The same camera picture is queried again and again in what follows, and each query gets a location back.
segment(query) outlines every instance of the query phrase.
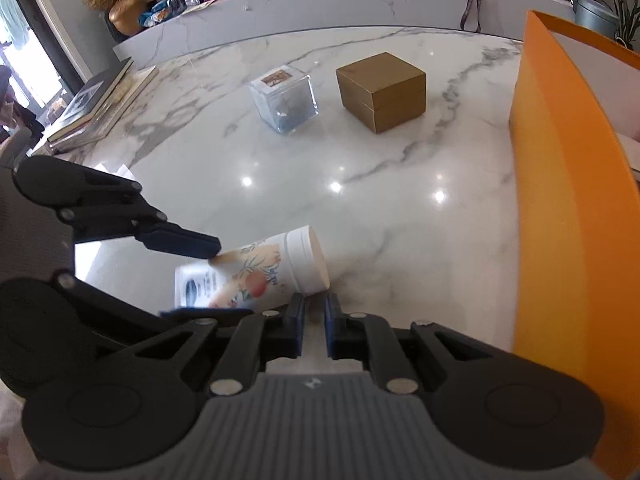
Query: box lid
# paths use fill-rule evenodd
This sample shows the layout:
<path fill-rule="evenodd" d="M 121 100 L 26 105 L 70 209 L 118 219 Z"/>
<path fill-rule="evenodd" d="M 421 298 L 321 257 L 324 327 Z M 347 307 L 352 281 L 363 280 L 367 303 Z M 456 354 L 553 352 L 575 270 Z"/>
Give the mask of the box lid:
<path fill-rule="evenodd" d="M 426 74 L 388 52 L 340 67 L 338 84 L 373 110 L 382 108 L 403 95 L 424 91 Z"/>

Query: gold vase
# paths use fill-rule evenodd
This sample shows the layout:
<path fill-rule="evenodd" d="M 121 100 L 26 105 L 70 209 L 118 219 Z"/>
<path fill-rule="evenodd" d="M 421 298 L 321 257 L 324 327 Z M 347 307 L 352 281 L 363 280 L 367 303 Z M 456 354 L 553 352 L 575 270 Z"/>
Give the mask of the gold vase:
<path fill-rule="evenodd" d="M 144 0 L 120 0 L 109 12 L 109 20 L 125 36 L 135 36 L 142 30 L 138 21 L 146 11 Z"/>

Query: marble counter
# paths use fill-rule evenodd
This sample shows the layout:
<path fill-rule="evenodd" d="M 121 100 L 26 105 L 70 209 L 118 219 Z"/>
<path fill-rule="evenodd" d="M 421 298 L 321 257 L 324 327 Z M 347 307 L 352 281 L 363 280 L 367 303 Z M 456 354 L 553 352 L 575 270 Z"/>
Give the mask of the marble counter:
<path fill-rule="evenodd" d="M 143 195 L 223 247 L 311 224 L 347 312 L 431 319 L 511 345 L 518 276 L 508 116 L 517 41 L 423 28 L 296 32 L 160 65 L 109 137 L 72 154 L 139 180 Z M 428 74 L 428 111 L 381 135 L 340 102 L 335 69 L 388 51 Z M 320 115 L 283 137 L 247 83 L 309 72 Z M 77 272 L 150 312 L 171 309 L 184 258 L 132 240 L 81 248 Z"/>
<path fill-rule="evenodd" d="M 204 48 L 269 34 L 330 27 L 409 26 L 460 29 L 467 0 L 219 0 L 117 45 L 120 59 L 143 68 Z M 528 10 L 574 20 L 564 0 L 482 0 L 485 34 L 522 40 Z M 476 30 L 473 5 L 466 28 Z"/>

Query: white marble tabletop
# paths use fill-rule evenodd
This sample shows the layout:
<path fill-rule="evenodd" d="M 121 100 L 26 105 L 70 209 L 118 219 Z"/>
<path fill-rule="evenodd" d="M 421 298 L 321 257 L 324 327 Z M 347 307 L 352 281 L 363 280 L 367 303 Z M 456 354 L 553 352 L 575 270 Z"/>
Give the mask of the white marble tabletop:
<path fill-rule="evenodd" d="M 427 73 L 428 110 L 375 135 L 342 107 L 335 70 L 384 51 Z M 149 203 L 226 249 L 311 224 L 347 312 L 401 328 L 431 319 L 509 348 L 518 209 L 508 117 L 519 62 L 516 41 L 424 28 L 228 44 L 162 64 L 110 136 L 72 158 L 125 166 Z M 310 73 L 320 109 L 288 137 L 261 121 L 247 85 L 281 64 Z M 84 276 L 91 258 L 79 254 Z M 158 312 L 173 306 L 184 261 L 110 240 L 86 280 Z"/>

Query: metal screw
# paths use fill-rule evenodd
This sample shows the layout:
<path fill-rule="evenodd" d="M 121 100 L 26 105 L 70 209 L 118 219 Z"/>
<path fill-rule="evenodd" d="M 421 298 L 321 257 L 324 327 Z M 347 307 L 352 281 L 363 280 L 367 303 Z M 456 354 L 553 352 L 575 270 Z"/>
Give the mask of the metal screw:
<path fill-rule="evenodd" d="M 386 384 L 386 389 L 389 390 L 392 394 L 409 395 L 415 393 L 418 390 L 418 383 L 416 383 L 412 379 L 391 379 Z"/>
<path fill-rule="evenodd" d="M 76 217 L 76 213 L 74 213 L 73 211 L 71 211 L 71 209 L 63 209 L 60 211 L 60 217 L 63 220 L 73 220 Z"/>
<path fill-rule="evenodd" d="M 242 383 L 235 379 L 220 379 L 213 381 L 209 386 L 212 394 L 216 394 L 223 397 L 230 397 L 235 394 L 239 394 L 242 391 Z"/>
<path fill-rule="evenodd" d="M 71 290 L 76 286 L 76 279 L 71 274 L 60 274 L 58 284 L 65 290 Z"/>

